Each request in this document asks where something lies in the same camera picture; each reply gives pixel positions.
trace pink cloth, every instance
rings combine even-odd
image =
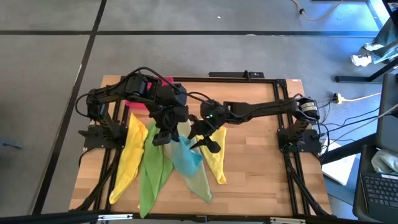
[[[170,83],[173,83],[173,81],[174,81],[173,77],[165,77],[165,79],[167,81],[169,81]],[[162,86],[164,86],[164,85],[168,85],[168,84],[167,84],[167,82],[162,80]],[[126,102],[126,106],[128,106],[130,109],[139,109],[139,110],[147,109],[143,103],[132,103],[127,100],[125,102]]]

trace gray floor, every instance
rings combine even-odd
[[[300,3],[312,17],[336,4],[311,0]],[[3,0],[0,29],[90,30],[99,4],[100,0]],[[108,1],[99,28],[377,30],[363,2],[345,2],[329,18],[308,22],[297,15],[289,0]],[[0,147],[0,217],[29,212],[87,40],[87,36],[0,36],[0,136],[24,145],[21,150]],[[355,67],[349,60],[369,41],[348,37],[97,36],[80,94],[98,87],[103,75],[124,75],[136,67],[148,66],[173,76],[262,71],[269,78],[302,79],[306,95],[317,100],[327,99],[333,93],[356,98],[380,91],[381,86],[335,83],[332,78],[366,76],[380,69],[382,65]],[[378,104],[379,97],[374,97],[332,105],[327,121],[342,123],[349,116],[377,108]],[[83,145],[77,131],[85,129],[87,123],[85,118],[73,114],[44,212],[68,209]],[[369,125],[347,138],[361,138],[375,128],[376,124]],[[331,138],[345,131],[337,131]]]

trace wooden board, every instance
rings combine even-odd
[[[105,76],[102,86],[116,83],[119,79],[119,76]],[[262,103],[275,100],[270,84],[200,82],[183,82],[182,84],[187,91],[202,92],[220,103],[223,101]],[[303,93],[300,80],[287,80],[287,84],[289,96]],[[187,104],[190,113],[200,117],[200,102],[188,98]],[[152,121],[147,116],[147,111],[133,110],[133,113],[144,124]],[[264,216],[292,214],[284,160],[277,143],[277,116],[255,118],[239,126],[226,124],[226,127],[224,173],[228,183],[217,184],[205,164],[213,194],[212,202],[207,204],[191,193],[179,174],[173,171],[170,179],[159,192],[151,213]],[[103,154],[104,149],[99,149],[88,153],[82,159],[70,208],[79,206],[93,190],[100,174]],[[322,208],[330,213],[319,161],[312,154],[301,153],[301,156],[306,186]],[[140,176],[111,207],[112,211],[139,212],[137,207],[139,205],[139,179]],[[296,194],[299,211],[302,212],[297,187]]]

